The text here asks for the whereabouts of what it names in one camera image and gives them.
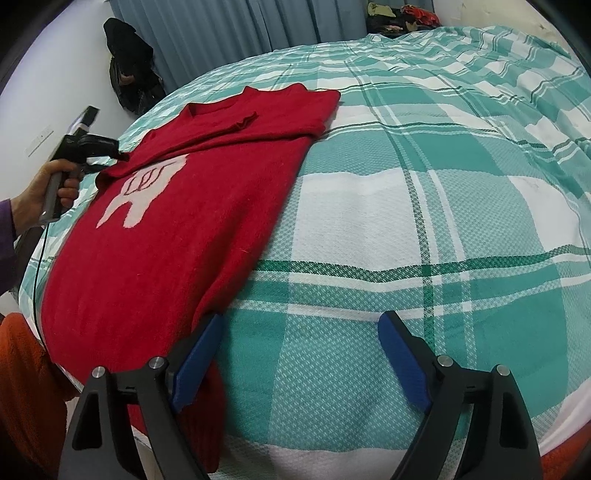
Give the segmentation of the purple sleeve forearm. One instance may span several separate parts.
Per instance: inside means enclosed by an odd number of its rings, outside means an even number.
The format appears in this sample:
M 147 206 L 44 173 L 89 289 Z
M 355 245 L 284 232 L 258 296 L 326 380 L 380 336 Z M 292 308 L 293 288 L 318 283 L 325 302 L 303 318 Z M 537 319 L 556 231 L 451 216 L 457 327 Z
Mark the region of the purple sleeve forearm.
M 16 280 L 16 230 L 11 201 L 3 200 L 0 207 L 0 295 L 10 290 Z

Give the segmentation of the person's left hand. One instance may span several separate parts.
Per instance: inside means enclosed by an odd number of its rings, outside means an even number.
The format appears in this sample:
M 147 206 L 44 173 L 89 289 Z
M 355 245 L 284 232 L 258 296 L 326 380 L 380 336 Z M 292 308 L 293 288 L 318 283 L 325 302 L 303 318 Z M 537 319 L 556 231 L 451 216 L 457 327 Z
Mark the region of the person's left hand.
M 65 159 L 44 163 L 30 184 L 22 193 L 10 200 L 14 229 L 17 235 L 34 227 L 43 212 L 45 197 L 50 180 L 66 174 L 64 186 L 53 194 L 53 201 L 58 201 L 63 211 L 70 209 L 79 195 L 79 184 L 83 178 L 78 165 Z

